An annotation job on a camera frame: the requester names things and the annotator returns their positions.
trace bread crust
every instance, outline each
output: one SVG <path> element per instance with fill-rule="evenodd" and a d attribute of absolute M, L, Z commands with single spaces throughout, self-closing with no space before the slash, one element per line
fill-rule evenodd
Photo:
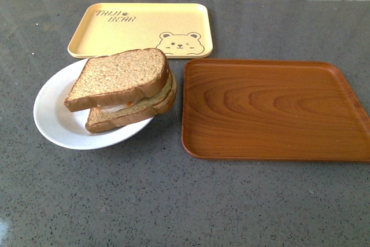
<path fill-rule="evenodd" d="M 146 82 L 145 84 L 140 84 L 136 87 L 121 90 L 121 91 L 114 91 L 109 93 L 103 94 L 91 94 L 84 97 L 74 97 L 73 92 L 76 90 L 76 84 L 79 82 L 81 75 L 83 72 L 88 71 L 88 61 L 84 66 L 81 75 L 73 85 L 71 92 L 68 94 L 64 101 L 64 105 L 68 108 L 69 111 L 75 112 L 80 110 L 85 110 L 88 108 L 93 108 L 96 106 L 106 106 L 106 105 L 115 105 L 115 104 L 122 104 L 130 101 L 137 101 L 144 97 L 152 97 L 156 95 L 166 84 L 168 75 L 169 75 L 169 65 L 166 55 L 159 49 L 136 49 L 136 50 L 129 50 L 124 51 L 122 53 L 117 53 L 112 56 L 101 56 L 95 57 L 90 59 L 100 59 L 106 57 L 115 57 L 121 54 L 128 54 L 128 53 L 138 53 L 142 51 L 155 51 L 157 54 L 161 55 L 162 57 L 162 71 L 159 75 L 153 77 L 152 80 Z"/>
<path fill-rule="evenodd" d="M 94 108 L 90 110 L 85 128 L 90 133 L 104 132 L 116 127 L 122 127 L 128 124 L 137 123 L 139 121 L 154 117 L 157 114 L 169 111 L 170 108 L 173 106 L 173 103 L 175 102 L 177 92 L 176 80 L 171 72 L 169 74 L 169 78 L 172 79 L 171 89 L 166 92 L 166 94 L 160 101 L 151 104 L 150 106 L 145 107 L 143 110 L 137 111 L 135 113 L 121 115 L 113 118 L 103 116 L 103 119 L 97 119 L 98 114 L 101 112 L 99 111 L 99 109 Z"/>

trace plate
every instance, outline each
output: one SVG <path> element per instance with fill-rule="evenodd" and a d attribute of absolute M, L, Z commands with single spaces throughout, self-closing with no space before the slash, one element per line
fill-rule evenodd
<path fill-rule="evenodd" d="M 99 149 L 122 142 L 150 123 L 153 118 L 100 134 L 85 129 L 89 109 L 70 112 L 63 104 L 87 59 L 80 60 L 57 72 L 38 93 L 34 120 L 41 134 L 56 145 L 75 150 Z"/>
<path fill-rule="evenodd" d="M 370 161 L 370 119 L 325 62 L 195 59 L 182 142 L 197 158 Z"/>
<path fill-rule="evenodd" d="M 76 58 L 131 49 L 168 58 L 200 58 L 212 49 L 207 8 L 197 3 L 97 3 L 87 8 L 69 45 Z"/>

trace sandwich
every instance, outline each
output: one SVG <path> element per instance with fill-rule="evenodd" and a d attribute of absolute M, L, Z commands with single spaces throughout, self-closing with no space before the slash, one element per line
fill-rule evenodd
<path fill-rule="evenodd" d="M 176 80 L 159 49 L 137 49 L 89 58 L 64 100 L 69 111 L 90 109 L 91 133 L 165 113 L 176 98 Z"/>

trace tray rim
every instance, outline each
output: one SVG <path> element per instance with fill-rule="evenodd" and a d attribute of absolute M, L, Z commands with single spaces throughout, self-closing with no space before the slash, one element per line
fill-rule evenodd
<path fill-rule="evenodd" d="M 91 10 L 94 10 L 97 6 L 102 6 L 102 5 L 112 5 L 112 6 L 122 6 L 122 5 L 127 5 L 131 7 L 135 6 L 148 6 L 148 7 L 155 7 L 155 6 L 181 6 L 185 8 L 197 8 L 200 10 L 203 14 L 203 20 L 205 21 L 206 24 L 206 30 L 208 31 L 208 40 L 207 44 L 205 45 L 205 50 L 204 53 L 201 55 L 196 55 L 196 56 L 167 56 L 168 59 L 193 59 L 193 58 L 205 58 L 207 57 L 212 51 L 213 51 L 213 40 L 212 40 L 212 30 L 210 28 L 210 21 L 209 21 L 209 15 L 208 15 L 208 9 L 205 5 L 200 4 L 200 3 L 161 3 L 161 2 L 99 2 L 90 5 L 86 11 L 84 12 L 84 15 L 82 16 L 80 22 L 78 23 L 71 40 L 69 41 L 67 45 L 67 51 L 68 53 L 74 57 L 74 58 L 79 58 L 79 59 L 84 59 L 84 58 L 90 58 L 90 57 L 95 57 L 97 55 L 93 54 L 87 54 L 87 53 L 78 53 L 74 51 L 75 45 L 77 43 L 77 37 L 79 36 L 80 30 L 89 24 L 89 21 L 87 18 L 90 16 Z"/>
<path fill-rule="evenodd" d="M 278 65 L 282 66 L 282 63 L 292 63 L 292 65 L 299 65 L 301 67 L 304 66 L 310 66 L 310 67 L 317 67 L 319 65 L 324 66 L 326 68 L 329 68 L 329 71 L 335 76 L 336 81 L 340 82 L 340 87 L 342 85 L 346 86 L 347 88 L 350 89 L 350 91 L 346 94 L 346 97 L 348 97 L 348 94 L 351 96 L 351 104 L 354 106 L 356 110 L 356 114 L 359 115 L 359 118 L 365 118 L 367 120 L 367 124 L 364 126 L 364 128 L 367 130 L 367 134 L 370 136 L 370 117 L 368 116 L 366 110 L 362 106 L 360 100 L 356 96 L 355 92 L 353 91 L 352 87 L 348 83 L 347 79 L 345 78 L 344 74 L 342 71 L 335 65 L 325 62 L 325 61 L 308 61 L 308 60 L 259 60 L 259 59 L 241 59 L 241 58 L 195 58 L 190 60 L 184 67 L 184 86 L 183 86 L 183 112 L 182 112 L 182 135 L 181 135 L 181 141 L 182 145 L 185 148 L 185 150 L 192 155 L 195 158 L 203 159 L 203 160 L 243 160 L 243 161 L 321 161 L 321 162 L 357 162 L 357 163 L 370 163 L 370 156 L 367 157 L 366 159 L 356 159 L 353 160 L 351 158 L 348 159 L 332 159 L 332 158 L 288 158 L 288 157 L 281 157 L 281 158 L 276 158 L 276 157 L 252 157 L 252 156 L 244 156 L 244 157 L 233 157 L 233 156 L 202 156 L 201 154 L 194 153 L 192 150 L 189 149 L 187 146 L 185 140 L 184 140 L 184 122 L 185 122 L 185 113 L 186 113 L 186 97 L 187 97 L 187 91 L 186 91 L 186 72 L 189 70 L 190 67 L 193 67 L 194 65 L 201 64 L 201 65 L 207 65 L 209 66 L 214 63 L 214 64 L 224 64 L 224 65 L 242 65 L 245 64 L 246 62 L 248 63 L 263 63 L 263 64 L 273 64 L 273 65 Z"/>

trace table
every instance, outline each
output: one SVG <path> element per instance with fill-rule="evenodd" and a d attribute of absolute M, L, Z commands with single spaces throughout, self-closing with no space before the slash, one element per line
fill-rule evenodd
<path fill-rule="evenodd" d="M 363 163 L 210 161 L 181 142 L 174 107 L 127 141 L 70 150 L 32 109 L 77 61 L 67 45 L 99 2 L 195 2 L 209 12 L 210 57 L 332 63 L 370 112 L 370 3 L 248 0 L 0 0 L 0 238 L 4 246 L 365 246 Z"/>

